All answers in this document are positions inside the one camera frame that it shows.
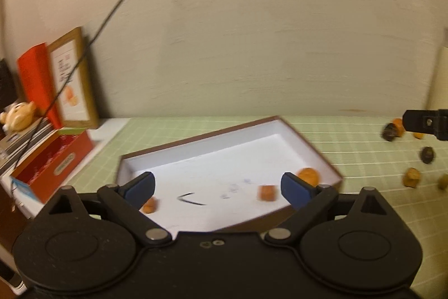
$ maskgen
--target framed picture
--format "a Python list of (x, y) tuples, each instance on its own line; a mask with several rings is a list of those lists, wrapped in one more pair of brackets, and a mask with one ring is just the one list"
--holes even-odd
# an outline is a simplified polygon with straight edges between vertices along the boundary
[[(76, 27), (48, 46), (50, 69), (57, 92), (84, 50), (81, 27)], [(61, 122), (66, 127), (97, 128), (98, 113), (90, 88), (87, 59), (84, 58), (57, 101)]]

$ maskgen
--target piggy bank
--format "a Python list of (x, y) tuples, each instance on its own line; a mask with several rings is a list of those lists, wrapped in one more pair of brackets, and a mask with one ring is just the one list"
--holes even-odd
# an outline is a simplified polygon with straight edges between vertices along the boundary
[(34, 102), (13, 104), (8, 112), (0, 114), (0, 122), (5, 132), (22, 131), (33, 121), (36, 106)]

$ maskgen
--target screw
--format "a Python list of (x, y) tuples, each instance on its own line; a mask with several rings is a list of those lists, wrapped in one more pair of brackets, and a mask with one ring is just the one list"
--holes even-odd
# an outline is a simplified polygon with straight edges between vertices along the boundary
[(158, 241), (168, 237), (168, 232), (162, 228), (151, 228), (146, 231), (145, 235), (152, 241)]
[(273, 239), (287, 239), (291, 236), (291, 231), (287, 230), (286, 228), (273, 228), (269, 230), (268, 234)]
[(211, 247), (211, 242), (210, 241), (204, 241), (204, 242), (199, 243), (199, 245), (202, 248), (210, 248)]
[(225, 242), (222, 239), (216, 239), (212, 242), (215, 246), (222, 246)]

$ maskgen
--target red box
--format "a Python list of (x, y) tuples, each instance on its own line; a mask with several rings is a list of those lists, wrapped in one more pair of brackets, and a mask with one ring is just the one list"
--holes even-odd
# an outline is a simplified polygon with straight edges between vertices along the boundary
[[(42, 43), (31, 47), (17, 59), (17, 66), (26, 99), (33, 101), (40, 115), (43, 115), (55, 96), (46, 45)], [(50, 109), (47, 117), (55, 129), (62, 128), (56, 104)]]
[(11, 178), (22, 193), (46, 203), (92, 149), (86, 131), (79, 135), (56, 131), (12, 172)]

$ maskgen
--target black cable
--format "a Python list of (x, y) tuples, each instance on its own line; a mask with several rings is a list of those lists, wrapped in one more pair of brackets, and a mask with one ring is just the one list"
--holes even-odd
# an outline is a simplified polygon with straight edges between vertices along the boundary
[[(17, 159), (14, 168), (17, 168), (20, 159), (23, 157), (23, 155), (25, 154), (25, 152), (28, 150), (31, 140), (33, 139), (35, 133), (38, 131), (43, 119), (46, 117), (46, 115), (48, 114), (48, 112), (53, 108), (53, 106), (55, 105), (55, 103), (57, 102), (59, 96), (61, 95), (62, 91), (64, 90), (64, 87), (68, 84), (68, 82), (70, 81), (70, 78), (72, 77), (73, 73), (76, 71), (76, 69), (78, 68), (79, 64), (84, 60), (84, 58), (87, 55), (87, 52), (90, 48), (90, 46), (96, 41), (96, 39), (100, 36), (100, 34), (102, 33), (103, 29), (106, 27), (106, 25), (108, 24), (108, 22), (110, 21), (110, 19), (112, 18), (112, 16), (115, 14), (115, 12), (117, 11), (117, 9), (122, 5), (122, 3), (124, 2), (124, 0), (118, 0), (118, 2), (115, 4), (115, 6), (112, 8), (112, 10), (109, 12), (109, 14), (107, 15), (107, 17), (104, 19), (104, 21), (101, 23), (100, 27), (98, 28), (98, 30), (96, 31), (95, 35), (93, 36), (93, 38), (91, 39), (91, 41), (84, 46), (84, 50), (82, 51), (82, 55), (79, 58), (79, 60), (76, 62), (75, 66), (73, 66), (72, 70), (70, 71), (69, 75), (66, 78), (66, 81), (64, 82), (64, 84), (62, 84), (61, 88), (59, 89), (59, 91), (56, 93), (56, 96), (54, 97), (53, 101), (50, 103), (50, 105), (48, 106), (48, 108), (46, 109), (46, 111), (44, 112), (42, 118), (39, 120), (39, 123), (37, 123), (37, 126), (33, 129), (33, 132), (31, 133), (30, 138), (28, 139), (28, 142), (26, 143), (25, 147), (22, 149), (22, 151), (19, 154), (19, 158)], [(11, 179), (11, 196), (13, 198), (14, 204), (15, 204), (15, 199), (14, 199), (14, 190), (16, 188), (13, 188), (14, 182)]]

